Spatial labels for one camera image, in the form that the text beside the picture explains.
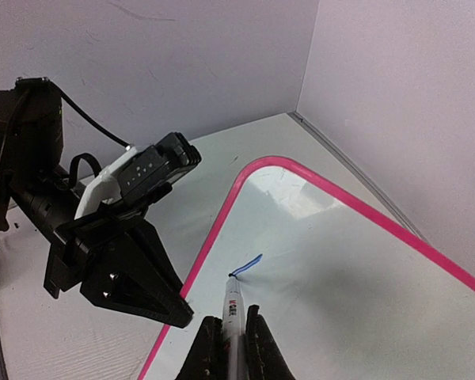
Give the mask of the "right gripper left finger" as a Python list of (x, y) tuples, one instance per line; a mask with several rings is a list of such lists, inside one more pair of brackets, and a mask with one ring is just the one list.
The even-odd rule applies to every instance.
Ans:
[(206, 316), (199, 327), (176, 380), (220, 380), (226, 378), (222, 320)]

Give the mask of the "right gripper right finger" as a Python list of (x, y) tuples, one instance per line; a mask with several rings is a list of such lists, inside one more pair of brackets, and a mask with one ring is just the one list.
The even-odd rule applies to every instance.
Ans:
[(251, 380), (295, 380), (258, 305), (247, 311), (245, 355)]

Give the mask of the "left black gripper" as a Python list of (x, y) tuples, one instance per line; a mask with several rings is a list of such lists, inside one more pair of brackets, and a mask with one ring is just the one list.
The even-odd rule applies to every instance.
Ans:
[(52, 185), (29, 185), (13, 200), (51, 244), (44, 288), (53, 298), (82, 282), (94, 306), (186, 327), (193, 310), (181, 296), (155, 227), (143, 211), (99, 204), (76, 218), (79, 193)]

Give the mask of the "white marker pen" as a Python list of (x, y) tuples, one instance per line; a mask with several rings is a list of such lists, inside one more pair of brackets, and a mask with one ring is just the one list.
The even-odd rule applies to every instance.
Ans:
[(222, 341), (226, 355), (226, 378), (248, 379), (245, 358), (245, 304), (235, 276), (226, 281), (222, 312)]

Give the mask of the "pink framed whiteboard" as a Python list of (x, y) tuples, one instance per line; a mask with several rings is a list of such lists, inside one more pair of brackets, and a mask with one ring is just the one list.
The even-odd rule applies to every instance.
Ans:
[(330, 180), (277, 156), (235, 179), (140, 372), (172, 379), (228, 275), (257, 304), (297, 379), (475, 379), (475, 278)]

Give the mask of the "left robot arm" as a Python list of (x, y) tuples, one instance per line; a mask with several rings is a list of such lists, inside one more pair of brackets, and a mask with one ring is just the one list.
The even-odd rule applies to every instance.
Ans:
[(93, 305), (184, 328), (191, 307), (155, 227), (151, 204), (201, 162), (179, 132), (149, 146), (124, 145), (102, 166), (89, 153), (60, 164), (70, 98), (47, 78), (0, 90), (0, 231), (16, 203), (49, 241), (44, 289), (72, 287)]

